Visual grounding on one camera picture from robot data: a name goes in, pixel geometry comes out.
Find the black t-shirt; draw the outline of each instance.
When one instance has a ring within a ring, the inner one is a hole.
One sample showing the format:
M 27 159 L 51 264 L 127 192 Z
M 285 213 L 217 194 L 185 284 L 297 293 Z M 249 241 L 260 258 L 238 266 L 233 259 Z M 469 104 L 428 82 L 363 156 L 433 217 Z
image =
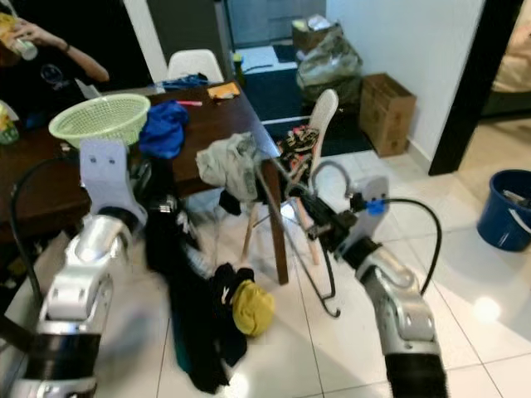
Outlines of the black t-shirt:
M 52 116 L 85 100 L 75 78 L 87 85 L 94 83 L 59 49 L 39 47 L 35 59 L 21 59 L 15 66 L 0 67 L 0 100 L 7 102 L 21 119 L 42 112 Z

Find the cabinet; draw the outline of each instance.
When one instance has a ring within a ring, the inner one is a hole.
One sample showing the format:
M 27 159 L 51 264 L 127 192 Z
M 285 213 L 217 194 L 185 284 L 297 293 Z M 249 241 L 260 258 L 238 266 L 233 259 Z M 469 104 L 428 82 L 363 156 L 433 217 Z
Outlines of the cabinet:
M 291 37 L 291 21 L 324 15 L 326 0 L 227 0 L 235 47 Z

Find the blue tag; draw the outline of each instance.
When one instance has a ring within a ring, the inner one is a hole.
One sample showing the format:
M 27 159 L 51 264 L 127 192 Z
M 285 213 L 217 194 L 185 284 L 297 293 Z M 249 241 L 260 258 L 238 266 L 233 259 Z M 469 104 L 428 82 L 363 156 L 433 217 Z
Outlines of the blue tag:
M 367 212 L 371 216 L 380 216 L 381 214 L 385 213 L 385 203 L 382 199 L 378 201 L 368 201 L 366 205 Z

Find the dark wooden table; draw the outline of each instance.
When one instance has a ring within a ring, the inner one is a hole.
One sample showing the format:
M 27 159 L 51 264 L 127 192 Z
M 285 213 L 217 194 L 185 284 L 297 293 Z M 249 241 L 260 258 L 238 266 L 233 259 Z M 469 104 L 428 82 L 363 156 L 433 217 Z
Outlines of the dark wooden table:
M 206 88 L 174 91 L 150 97 L 152 104 L 167 100 L 202 101 L 203 106 L 187 107 L 190 123 L 185 128 L 181 153 L 173 161 L 173 172 L 183 196 L 212 189 L 199 177 L 195 161 L 197 151 L 218 139 L 234 133 L 252 132 L 265 159 L 279 155 L 275 143 L 256 116 L 243 92 L 235 99 L 215 104 Z M 8 206 L 15 181 L 41 160 L 60 152 L 61 141 L 52 137 L 47 128 L 21 131 L 21 139 L 9 146 L 0 146 L 0 243 L 12 241 Z M 280 205 L 278 173 L 271 162 L 262 166 L 264 177 Z M 80 188 L 79 169 L 69 164 L 51 164 L 37 172 L 20 196 L 18 216 L 24 236 L 58 231 L 72 226 L 89 210 L 90 200 Z M 271 218 L 276 267 L 281 284 L 288 283 L 285 241 L 282 225 Z

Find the plastic bag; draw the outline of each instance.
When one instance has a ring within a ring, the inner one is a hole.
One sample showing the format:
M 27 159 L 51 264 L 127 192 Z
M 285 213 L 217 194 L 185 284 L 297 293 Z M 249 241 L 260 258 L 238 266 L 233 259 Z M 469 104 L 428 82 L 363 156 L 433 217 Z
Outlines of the plastic bag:
M 338 93 L 340 104 L 357 104 L 363 61 L 343 36 L 333 29 L 300 63 L 297 85 L 305 100 L 315 102 L 326 89 Z

